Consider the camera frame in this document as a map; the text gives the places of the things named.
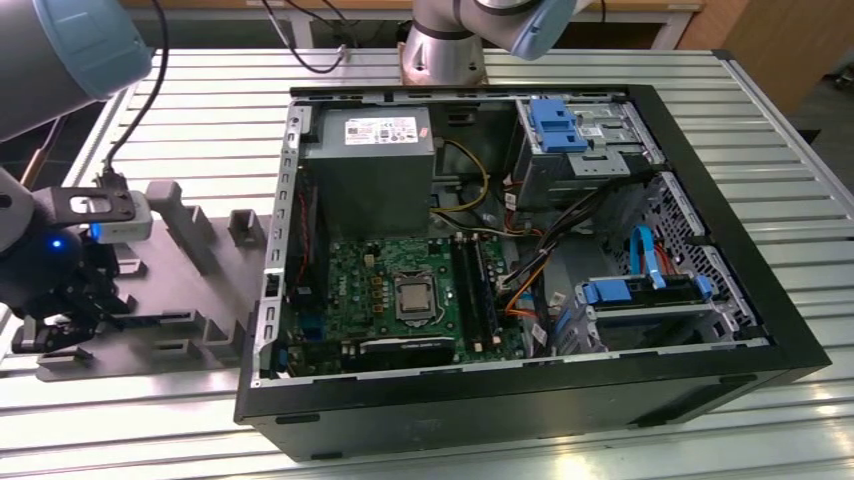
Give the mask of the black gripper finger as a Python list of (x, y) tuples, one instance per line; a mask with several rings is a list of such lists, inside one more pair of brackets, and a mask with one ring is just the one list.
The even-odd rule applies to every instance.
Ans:
[(25, 321), (11, 344), (17, 354), (50, 353), (91, 340), (101, 320), (91, 305), (65, 300), (14, 307), (13, 313)]
[(118, 296), (118, 274), (119, 262), (114, 254), (86, 255), (73, 272), (65, 287), (69, 314), (71, 320), (89, 329), (102, 323), (118, 331), (126, 329), (121, 316), (129, 313), (129, 305)]

